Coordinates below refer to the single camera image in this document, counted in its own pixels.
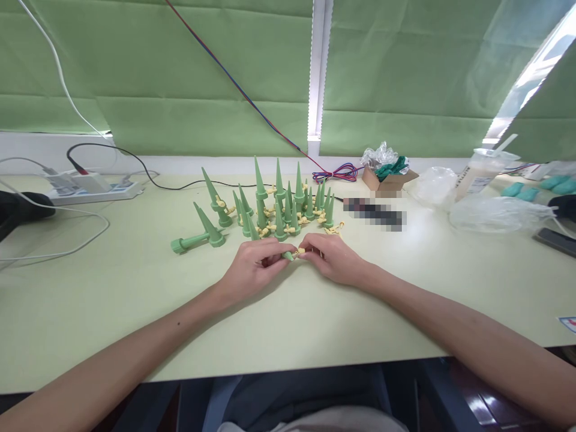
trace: person's left hand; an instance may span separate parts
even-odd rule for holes
[[[277,238],[265,238],[244,242],[224,277],[213,286],[231,304],[252,297],[268,285],[278,273],[290,264],[282,258],[284,252],[296,252],[289,243],[280,243]]]

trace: hand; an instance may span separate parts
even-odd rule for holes
[[[325,277],[336,283],[361,288],[361,283],[374,272],[368,263],[337,235],[306,234],[300,247],[306,252],[298,258],[310,261]]]
[[[229,305],[252,297],[290,264],[290,260],[281,257],[288,251],[296,252],[296,247],[280,243],[277,238],[242,243],[224,277],[213,286],[214,290],[223,295]]]

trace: plastic cup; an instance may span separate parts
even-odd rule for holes
[[[504,168],[520,156],[502,151],[492,156],[494,150],[478,148],[456,182],[456,199],[480,193]]]

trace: small cardboard box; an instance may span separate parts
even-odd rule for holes
[[[406,174],[389,175],[382,182],[378,180],[378,176],[366,167],[362,173],[362,181],[373,191],[399,191],[402,190],[404,183],[408,183],[418,177],[411,169]]]

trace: black phone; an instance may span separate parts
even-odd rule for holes
[[[542,228],[534,239],[576,258],[576,240],[548,228]]]

